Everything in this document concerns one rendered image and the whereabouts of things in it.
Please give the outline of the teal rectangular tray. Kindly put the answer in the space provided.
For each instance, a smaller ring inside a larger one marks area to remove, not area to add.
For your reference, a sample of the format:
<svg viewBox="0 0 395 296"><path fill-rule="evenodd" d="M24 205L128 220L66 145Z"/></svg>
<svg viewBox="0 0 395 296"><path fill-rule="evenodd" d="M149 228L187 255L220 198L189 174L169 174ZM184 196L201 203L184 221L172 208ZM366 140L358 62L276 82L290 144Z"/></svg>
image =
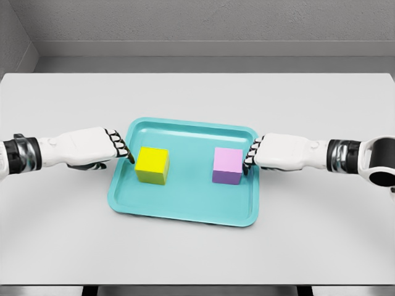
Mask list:
<svg viewBox="0 0 395 296"><path fill-rule="evenodd" d="M130 123L125 142L135 157L141 147L167 149L167 182L139 182L134 166L122 158L107 203L119 213L248 227L259 214L259 168L252 167L238 185L213 183L212 169L216 147L247 153L257 137L245 126L138 118Z"/></svg>

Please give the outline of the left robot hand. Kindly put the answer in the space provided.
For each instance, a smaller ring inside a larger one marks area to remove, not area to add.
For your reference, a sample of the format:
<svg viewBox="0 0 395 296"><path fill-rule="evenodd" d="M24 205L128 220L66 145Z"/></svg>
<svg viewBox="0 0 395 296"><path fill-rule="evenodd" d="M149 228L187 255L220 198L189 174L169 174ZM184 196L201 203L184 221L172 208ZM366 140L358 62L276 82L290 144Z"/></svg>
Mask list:
<svg viewBox="0 0 395 296"><path fill-rule="evenodd" d="M65 163L77 170L103 170L106 162L126 158L131 164L135 159L121 135L113 129L102 127L80 129L65 133Z"/></svg>

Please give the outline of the pink purple cube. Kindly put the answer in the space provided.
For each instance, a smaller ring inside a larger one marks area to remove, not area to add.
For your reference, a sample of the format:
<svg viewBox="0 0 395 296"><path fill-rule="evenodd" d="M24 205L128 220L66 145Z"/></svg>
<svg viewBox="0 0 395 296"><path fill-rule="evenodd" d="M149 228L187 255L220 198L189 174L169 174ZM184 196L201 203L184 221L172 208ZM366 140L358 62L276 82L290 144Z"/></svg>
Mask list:
<svg viewBox="0 0 395 296"><path fill-rule="evenodd" d="M214 150L214 164L212 182L219 184L238 185L243 173L243 151L216 147Z"/></svg>

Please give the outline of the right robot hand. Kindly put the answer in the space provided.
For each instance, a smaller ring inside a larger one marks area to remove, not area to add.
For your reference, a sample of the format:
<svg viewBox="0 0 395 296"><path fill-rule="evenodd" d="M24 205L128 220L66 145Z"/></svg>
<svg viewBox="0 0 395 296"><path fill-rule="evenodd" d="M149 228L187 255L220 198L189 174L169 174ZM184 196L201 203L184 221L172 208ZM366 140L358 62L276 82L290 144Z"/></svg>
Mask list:
<svg viewBox="0 0 395 296"><path fill-rule="evenodd" d="M263 170L298 171L303 169L303 153L307 138L288 134L268 133L258 137L250 146L244 162L243 174L256 166Z"/></svg>

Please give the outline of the yellow cube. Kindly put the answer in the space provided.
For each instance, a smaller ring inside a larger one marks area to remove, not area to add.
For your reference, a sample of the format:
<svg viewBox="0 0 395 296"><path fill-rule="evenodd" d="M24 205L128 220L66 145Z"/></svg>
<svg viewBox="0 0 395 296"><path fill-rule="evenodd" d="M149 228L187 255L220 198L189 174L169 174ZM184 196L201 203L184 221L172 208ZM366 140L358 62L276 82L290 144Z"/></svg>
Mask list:
<svg viewBox="0 0 395 296"><path fill-rule="evenodd" d="M167 149L141 147L135 165L135 173L141 183L165 185L170 168Z"/></svg>

